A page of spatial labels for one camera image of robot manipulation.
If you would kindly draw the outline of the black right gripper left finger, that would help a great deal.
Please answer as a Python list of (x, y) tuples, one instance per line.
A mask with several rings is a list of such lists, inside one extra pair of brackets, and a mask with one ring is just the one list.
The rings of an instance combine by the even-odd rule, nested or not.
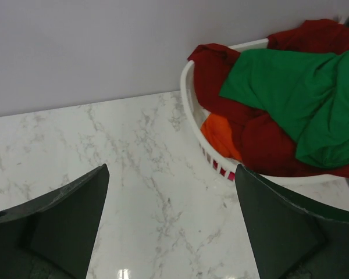
[(0, 278), (86, 278), (108, 184), (103, 164), (0, 211)]

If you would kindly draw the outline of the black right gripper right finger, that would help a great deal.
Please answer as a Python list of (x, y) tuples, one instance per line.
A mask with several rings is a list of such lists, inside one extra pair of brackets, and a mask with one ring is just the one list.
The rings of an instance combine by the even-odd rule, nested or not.
[(349, 211), (242, 165), (235, 185), (260, 278), (349, 278)]

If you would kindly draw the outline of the green t shirt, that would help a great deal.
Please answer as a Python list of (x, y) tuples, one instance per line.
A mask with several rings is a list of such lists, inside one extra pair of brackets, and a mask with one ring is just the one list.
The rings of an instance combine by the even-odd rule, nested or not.
[(332, 169), (349, 164), (349, 50), (240, 54), (219, 95), (264, 110), (295, 142), (295, 157)]

